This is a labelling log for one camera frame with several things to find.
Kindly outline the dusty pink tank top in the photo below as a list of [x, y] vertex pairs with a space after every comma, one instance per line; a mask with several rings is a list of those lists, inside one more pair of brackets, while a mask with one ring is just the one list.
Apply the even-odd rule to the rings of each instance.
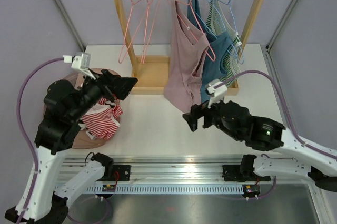
[[201, 86], [206, 35], [185, 16], [180, 3], [171, 0], [172, 30], [169, 79], [164, 87], [165, 98], [181, 112], [201, 103]]

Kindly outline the red white striped tank top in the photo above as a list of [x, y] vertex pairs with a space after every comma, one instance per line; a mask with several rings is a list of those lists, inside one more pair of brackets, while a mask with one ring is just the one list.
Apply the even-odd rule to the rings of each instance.
[[120, 115], [123, 113], [120, 100], [110, 101], [101, 98], [82, 118], [78, 124], [91, 140], [109, 140], [120, 128]]

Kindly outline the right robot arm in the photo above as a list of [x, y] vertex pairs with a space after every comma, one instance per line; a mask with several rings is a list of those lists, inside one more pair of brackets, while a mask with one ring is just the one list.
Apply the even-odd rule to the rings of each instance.
[[252, 116], [246, 107], [232, 101], [193, 105], [182, 116], [191, 131], [215, 126], [232, 139], [262, 151], [273, 151], [286, 158], [267, 159], [244, 155], [239, 174], [245, 180], [265, 176], [294, 176], [312, 180], [323, 190], [336, 191], [336, 150], [319, 145], [295, 134], [283, 124], [266, 117]]

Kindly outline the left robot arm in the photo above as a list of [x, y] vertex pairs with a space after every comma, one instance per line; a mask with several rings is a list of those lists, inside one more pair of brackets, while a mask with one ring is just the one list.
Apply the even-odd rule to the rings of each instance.
[[87, 187], [114, 176], [114, 160], [96, 153], [75, 177], [62, 188], [55, 188], [61, 166], [80, 132], [78, 121], [101, 98], [124, 100], [137, 81], [102, 69], [93, 78], [86, 77], [81, 89], [65, 79], [48, 87], [46, 113], [34, 141], [34, 166], [20, 202], [5, 212], [5, 219], [12, 223], [62, 223]]

